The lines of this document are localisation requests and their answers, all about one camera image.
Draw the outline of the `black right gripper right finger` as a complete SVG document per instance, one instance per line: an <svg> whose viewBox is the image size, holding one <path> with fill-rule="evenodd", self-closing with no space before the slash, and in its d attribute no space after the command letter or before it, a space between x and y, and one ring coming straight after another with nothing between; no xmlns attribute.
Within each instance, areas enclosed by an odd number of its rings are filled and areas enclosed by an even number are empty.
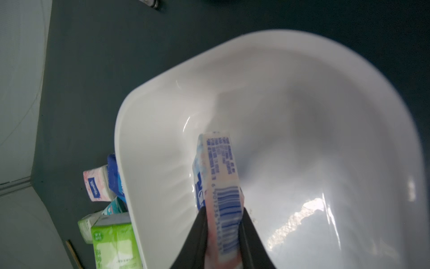
<svg viewBox="0 0 430 269"><path fill-rule="evenodd" d="M275 269L246 208L239 226L239 243L244 269Z"/></svg>

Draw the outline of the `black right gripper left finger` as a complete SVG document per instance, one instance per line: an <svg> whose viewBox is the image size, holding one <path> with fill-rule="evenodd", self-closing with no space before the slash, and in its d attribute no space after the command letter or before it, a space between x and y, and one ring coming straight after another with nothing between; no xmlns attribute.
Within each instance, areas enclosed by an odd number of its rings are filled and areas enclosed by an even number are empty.
<svg viewBox="0 0 430 269"><path fill-rule="evenodd" d="M206 207L202 207L171 269L203 269L208 241Z"/></svg>

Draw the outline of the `green tissue pack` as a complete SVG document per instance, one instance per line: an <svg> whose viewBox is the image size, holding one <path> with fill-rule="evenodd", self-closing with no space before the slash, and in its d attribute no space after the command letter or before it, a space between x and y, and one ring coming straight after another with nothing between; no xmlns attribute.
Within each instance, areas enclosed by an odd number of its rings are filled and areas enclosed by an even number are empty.
<svg viewBox="0 0 430 269"><path fill-rule="evenodd" d="M92 244L91 228L98 221L101 215L102 211L99 211L93 214L88 214L78 221L78 228L86 244Z"/></svg>
<svg viewBox="0 0 430 269"><path fill-rule="evenodd" d="M98 269L143 267L129 213L102 215L91 235Z"/></svg>

